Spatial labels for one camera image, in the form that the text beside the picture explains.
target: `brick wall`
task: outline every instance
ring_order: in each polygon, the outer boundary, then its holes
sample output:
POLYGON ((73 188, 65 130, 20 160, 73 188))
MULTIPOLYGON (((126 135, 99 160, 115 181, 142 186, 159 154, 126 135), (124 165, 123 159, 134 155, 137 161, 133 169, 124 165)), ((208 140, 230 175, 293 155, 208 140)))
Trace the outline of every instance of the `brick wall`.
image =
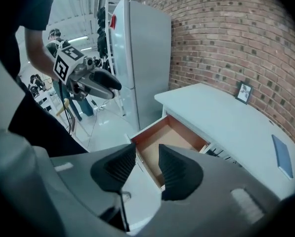
POLYGON ((206 83, 249 104, 295 142, 295 25, 278 0, 137 0, 172 18, 169 88, 206 83))

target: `headphones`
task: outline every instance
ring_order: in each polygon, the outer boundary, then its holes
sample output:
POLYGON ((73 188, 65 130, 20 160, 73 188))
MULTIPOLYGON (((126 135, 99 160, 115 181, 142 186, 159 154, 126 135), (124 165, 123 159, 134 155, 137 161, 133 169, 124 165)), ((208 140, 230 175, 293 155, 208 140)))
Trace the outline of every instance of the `headphones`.
POLYGON ((50 30, 50 32, 48 34, 48 39, 50 39, 52 36, 60 37, 61 33, 60 33, 59 29, 55 28, 53 30, 50 30))

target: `red magnet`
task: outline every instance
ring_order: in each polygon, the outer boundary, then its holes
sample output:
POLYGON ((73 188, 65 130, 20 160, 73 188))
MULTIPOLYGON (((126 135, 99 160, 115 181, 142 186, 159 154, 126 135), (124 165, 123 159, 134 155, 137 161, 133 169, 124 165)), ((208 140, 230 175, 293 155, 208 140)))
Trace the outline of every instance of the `red magnet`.
POLYGON ((112 17, 111 17, 111 23, 110 23, 110 27, 114 30, 115 27, 116 27, 116 20, 117 20, 117 17, 113 14, 112 17))

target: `black pants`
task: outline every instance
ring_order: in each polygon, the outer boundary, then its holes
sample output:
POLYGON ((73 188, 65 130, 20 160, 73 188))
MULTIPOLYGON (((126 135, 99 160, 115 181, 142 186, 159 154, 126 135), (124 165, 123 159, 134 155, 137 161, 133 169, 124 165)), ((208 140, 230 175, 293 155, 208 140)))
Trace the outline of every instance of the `black pants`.
POLYGON ((25 137, 32 146, 47 150, 49 157, 86 153, 51 114, 35 102, 24 83, 18 83, 25 97, 15 112, 9 131, 25 137))

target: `photo in frame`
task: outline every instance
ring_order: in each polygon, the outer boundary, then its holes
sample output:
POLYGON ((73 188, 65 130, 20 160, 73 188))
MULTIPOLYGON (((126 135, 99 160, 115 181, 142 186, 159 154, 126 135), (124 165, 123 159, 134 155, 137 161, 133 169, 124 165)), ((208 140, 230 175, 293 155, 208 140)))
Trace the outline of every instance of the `photo in frame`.
POLYGON ((252 86, 241 81, 240 86, 239 86, 239 90, 238 90, 235 98, 237 100, 241 101, 242 103, 247 104, 250 99, 252 90, 253 90, 252 86))

